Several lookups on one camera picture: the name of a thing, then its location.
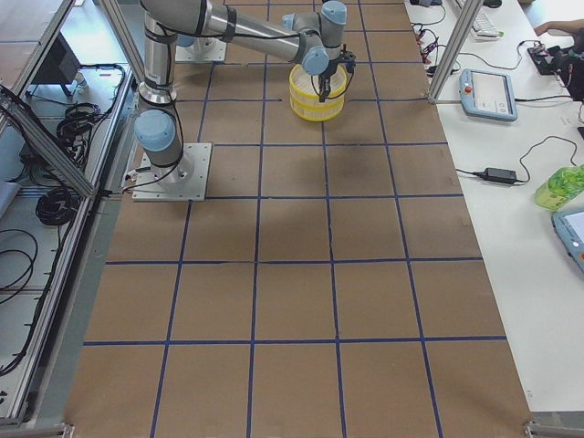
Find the yellow container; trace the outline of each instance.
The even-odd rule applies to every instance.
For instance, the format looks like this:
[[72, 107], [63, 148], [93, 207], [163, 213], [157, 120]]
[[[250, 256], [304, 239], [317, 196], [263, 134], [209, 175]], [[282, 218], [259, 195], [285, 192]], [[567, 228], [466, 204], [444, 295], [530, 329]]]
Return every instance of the yellow container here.
[[290, 72], [290, 107], [301, 118], [308, 121], [325, 121], [336, 117], [343, 109], [347, 87], [347, 73], [341, 66], [330, 78], [330, 95], [320, 103], [318, 94], [318, 78], [310, 76], [300, 65], [294, 66]]

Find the robotic arm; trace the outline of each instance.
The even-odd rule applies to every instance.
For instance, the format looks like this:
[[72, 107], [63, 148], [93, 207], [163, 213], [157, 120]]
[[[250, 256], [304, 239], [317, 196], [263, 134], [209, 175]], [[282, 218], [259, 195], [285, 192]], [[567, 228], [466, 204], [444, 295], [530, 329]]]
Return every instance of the robotic arm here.
[[301, 64], [309, 75], [318, 75], [322, 101], [338, 64], [345, 63], [349, 73], [354, 68], [355, 57], [342, 45], [347, 8], [337, 0], [326, 2], [319, 13], [284, 16], [283, 26], [238, 14], [232, 7], [210, 0], [141, 0], [141, 4], [146, 10], [146, 79], [140, 94], [154, 105], [175, 98], [172, 82], [177, 33], [218, 37]]
[[[141, 115], [135, 121], [134, 133], [150, 160], [153, 182], [160, 190], [178, 193], [160, 200], [204, 197], [204, 188], [203, 194], [196, 196], [184, 190], [193, 179], [196, 158], [185, 152], [183, 139], [177, 135], [178, 118], [173, 106], [177, 34], [215, 37], [301, 64], [309, 75], [318, 75], [321, 102], [330, 93], [330, 78], [339, 64], [353, 73], [355, 57], [342, 44], [347, 8], [337, 0], [323, 4], [318, 13], [284, 16], [282, 26], [238, 14], [232, 7], [211, 0], [141, 0], [141, 5], [146, 11], [146, 49], [144, 81], [139, 85]], [[206, 181], [206, 171], [204, 176], [197, 175], [197, 180]]]

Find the metal mounting plate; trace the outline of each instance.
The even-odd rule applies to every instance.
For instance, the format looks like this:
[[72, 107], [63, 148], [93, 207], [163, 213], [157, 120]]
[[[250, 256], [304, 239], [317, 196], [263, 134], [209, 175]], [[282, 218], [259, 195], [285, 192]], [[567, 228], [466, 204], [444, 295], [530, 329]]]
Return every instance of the metal mounting plate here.
[[[170, 192], [157, 182], [153, 182], [152, 173], [139, 173], [136, 184], [148, 183], [149, 185], [132, 190], [132, 199], [136, 202], [204, 201], [211, 149], [211, 143], [185, 143], [183, 153], [194, 162], [193, 176], [184, 185], [178, 187], [176, 192]], [[146, 154], [143, 155], [140, 166], [150, 166], [150, 160]]]
[[207, 52], [194, 53], [188, 47], [176, 47], [176, 56], [174, 60], [177, 63], [199, 63], [199, 62], [223, 62], [225, 61], [225, 53], [227, 51], [227, 43], [223, 41], [215, 41], [213, 48]]

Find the person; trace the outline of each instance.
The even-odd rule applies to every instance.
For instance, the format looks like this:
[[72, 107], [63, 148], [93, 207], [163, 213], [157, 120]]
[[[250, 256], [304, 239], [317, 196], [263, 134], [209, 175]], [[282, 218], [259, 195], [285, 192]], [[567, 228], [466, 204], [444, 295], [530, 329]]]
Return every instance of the person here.
[[534, 30], [538, 37], [545, 34], [548, 30], [561, 30], [576, 39], [582, 27], [584, 27], [584, 19], [571, 21], [547, 21], [543, 25], [536, 27]]

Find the tiled floor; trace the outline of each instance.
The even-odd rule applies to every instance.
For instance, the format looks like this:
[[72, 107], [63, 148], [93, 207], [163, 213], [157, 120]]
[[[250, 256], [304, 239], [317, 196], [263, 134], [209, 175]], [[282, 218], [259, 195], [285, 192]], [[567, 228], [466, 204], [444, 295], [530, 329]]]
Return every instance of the tiled floor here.
[[66, 416], [79, 438], [523, 436], [405, 9], [349, 13], [359, 64], [326, 123], [296, 117], [291, 67], [256, 53], [177, 68], [186, 140], [214, 144], [208, 199], [122, 201]]

